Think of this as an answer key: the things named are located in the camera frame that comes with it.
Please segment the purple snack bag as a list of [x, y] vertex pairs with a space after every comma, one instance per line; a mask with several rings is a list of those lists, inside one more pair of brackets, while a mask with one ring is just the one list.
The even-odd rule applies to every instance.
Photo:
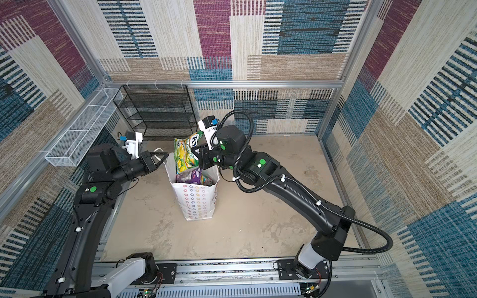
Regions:
[[176, 175], [177, 183], [212, 186], [214, 181], [200, 168], [190, 169]]

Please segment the small green Fox's candy bag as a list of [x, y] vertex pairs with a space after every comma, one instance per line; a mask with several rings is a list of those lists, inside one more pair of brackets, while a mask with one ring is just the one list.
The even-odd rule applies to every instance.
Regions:
[[203, 132], [198, 131], [185, 139], [174, 139], [174, 160], [177, 174], [199, 166], [199, 160], [195, 156], [193, 148], [199, 145], [203, 135]]

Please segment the white printed paper bag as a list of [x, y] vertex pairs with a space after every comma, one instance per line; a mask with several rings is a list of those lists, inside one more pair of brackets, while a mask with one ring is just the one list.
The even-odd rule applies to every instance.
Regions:
[[213, 166], [204, 173], [209, 176], [214, 184], [212, 186], [191, 185], [176, 182], [176, 165], [174, 154], [169, 154], [164, 162], [168, 180], [175, 193], [176, 202], [187, 221], [200, 221], [211, 219], [217, 201], [218, 184], [220, 182], [219, 170], [217, 166]]

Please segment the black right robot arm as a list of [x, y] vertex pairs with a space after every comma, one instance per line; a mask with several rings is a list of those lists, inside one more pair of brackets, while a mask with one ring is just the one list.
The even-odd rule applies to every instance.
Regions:
[[[199, 130], [205, 134], [206, 144], [193, 147], [199, 167], [207, 170], [213, 166], [221, 170], [232, 170], [232, 182], [245, 193], [265, 191], [272, 194], [313, 225], [317, 233], [303, 245], [291, 265], [291, 272], [299, 278], [310, 278], [317, 265], [326, 261], [337, 261], [342, 252], [360, 254], [379, 254], [392, 249], [393, 240], [385, 231], [355, 218], [350, 206], [339, 207], [312, 192], [294, 178], [279, 161], [271, 155], [254, 151], [250, 146], [253, 135], [253, 119], [245, 111], [231, 111], [225, 115], [240, 114], [249, 122], [249, 132], [245, 134], [234, 125], [226, 125], [213, 115], [198, 123]], [[346, 247], [345, 242], [350, 227], [355, 224], [380, 236], [386, 243], [378, 248], [362, 249]]]

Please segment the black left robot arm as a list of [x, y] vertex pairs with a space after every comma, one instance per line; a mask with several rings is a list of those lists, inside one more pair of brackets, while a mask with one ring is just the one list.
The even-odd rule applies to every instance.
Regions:
[[134, 281], [153, 281], [158, 269], [151, 253], [127, 258], [119, 267], [93, 283], [96, 252], [104, 227], [122, 194], [122, 186], [157, 170], [169, 154], [143, 151], [121, 162], [124, 149], [111, 144], [86, 154], [89, 171], [73, 201], [73, 219], [62, 254], [43, 290], [44, 298], [115, 298]]

